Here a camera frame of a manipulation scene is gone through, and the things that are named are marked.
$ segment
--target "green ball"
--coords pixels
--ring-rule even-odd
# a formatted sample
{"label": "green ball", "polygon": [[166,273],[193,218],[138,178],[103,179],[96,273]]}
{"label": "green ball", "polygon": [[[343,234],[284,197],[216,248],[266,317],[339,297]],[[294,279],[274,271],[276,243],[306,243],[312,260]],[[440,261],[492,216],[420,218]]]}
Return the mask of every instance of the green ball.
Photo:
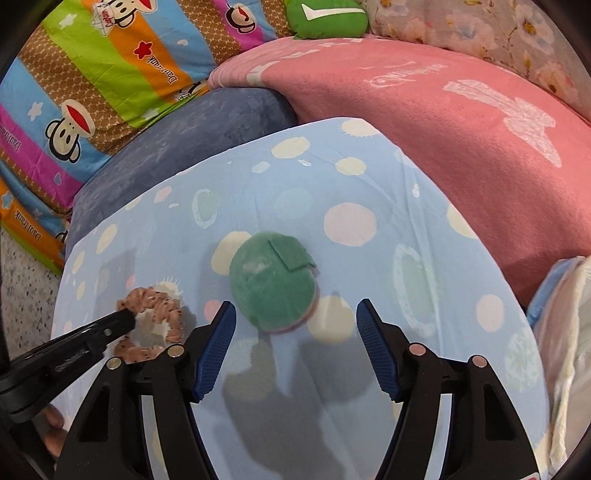
{"label": "green ball", "polygon": [[260,330],[279,332],[293,327],[314,306],[315,266],[295,237],[275,232],[250,237],[230,263],[236,307]]}

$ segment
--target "polka dot fabric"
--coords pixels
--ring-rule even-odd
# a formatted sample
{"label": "polka dot fabric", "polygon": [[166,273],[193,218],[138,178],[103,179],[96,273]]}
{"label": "polka dot fabric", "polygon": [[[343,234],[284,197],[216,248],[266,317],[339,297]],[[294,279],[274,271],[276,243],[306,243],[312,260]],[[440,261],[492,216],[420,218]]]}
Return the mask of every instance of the polka dot fabric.
{"label": "polka dot fabric", "polygon": [[[233,148],[104,220],[73,249],[55,332],[159,282],[181,298],[187,332],[206,325],[232,301],[234,254],[260,231],[298,238],[317,263],[319,299],[308,321],[280,335],[239,314],[216,387],[194,408],[220,478],[374,477],[400,410],[379,389],[355,326],[364,298],[440,356],[487,357],[532,445],[543,444],[541,362],[499,268],[433,182],[361,119],[316,122]],[[65,414],[76,414],[95,375],[61,395]],[[428,480],[439,477],[449,408],[444,397]]]}

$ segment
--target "pink blanket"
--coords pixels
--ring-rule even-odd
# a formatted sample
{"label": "pink blanket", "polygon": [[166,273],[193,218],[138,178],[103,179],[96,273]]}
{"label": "pink blanket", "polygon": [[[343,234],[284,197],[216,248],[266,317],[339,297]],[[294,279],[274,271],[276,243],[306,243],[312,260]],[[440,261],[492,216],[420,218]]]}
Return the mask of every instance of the pink blanket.
{"label": "pink blanket", "polygon": [[209,84],[277,90],[301,122],[373,124],[463,213],[522,303],[555,261],[591,254],[591,128],[507,70],[375,37],[282,38]]}

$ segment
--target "blue gripper pad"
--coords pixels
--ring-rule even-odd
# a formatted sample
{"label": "blue gripper pad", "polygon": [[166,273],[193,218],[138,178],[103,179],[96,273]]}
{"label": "blue gripper pad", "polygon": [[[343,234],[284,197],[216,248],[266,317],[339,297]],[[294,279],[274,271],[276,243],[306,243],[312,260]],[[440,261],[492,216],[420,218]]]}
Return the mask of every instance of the blue gripper pad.
{"label": "blue gripper pad", "polygon": [[365,350],[368,353],[375,376],[382,391],[390,395],[392,401],[398,401],[402,393],[398,384],[396,360],[390,353],[384,336],[378,326],[379,318],[374,318],[367,305],[362,301],[357,305],[357,328]]}
{"label": "blue gripper pad", "polygon": [[236,330],[236,308],[228,302],[228,307],[221,316],[213,319],[214,328],[203,354],[197,362],[197,371],[193,395],[198,402],[213,390],[222,362],[230,347],[230,342]]}

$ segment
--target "green pillow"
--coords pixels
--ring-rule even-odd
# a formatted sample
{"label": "green pillow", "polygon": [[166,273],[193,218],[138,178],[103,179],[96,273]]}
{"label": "green pillow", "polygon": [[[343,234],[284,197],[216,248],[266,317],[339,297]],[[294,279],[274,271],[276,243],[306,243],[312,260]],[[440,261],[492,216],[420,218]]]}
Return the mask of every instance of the green pillow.
{"label": "green pillow", "polygon": [[296,38],[359,38],[368,27],[355,0],[290,0],[287,21]]}

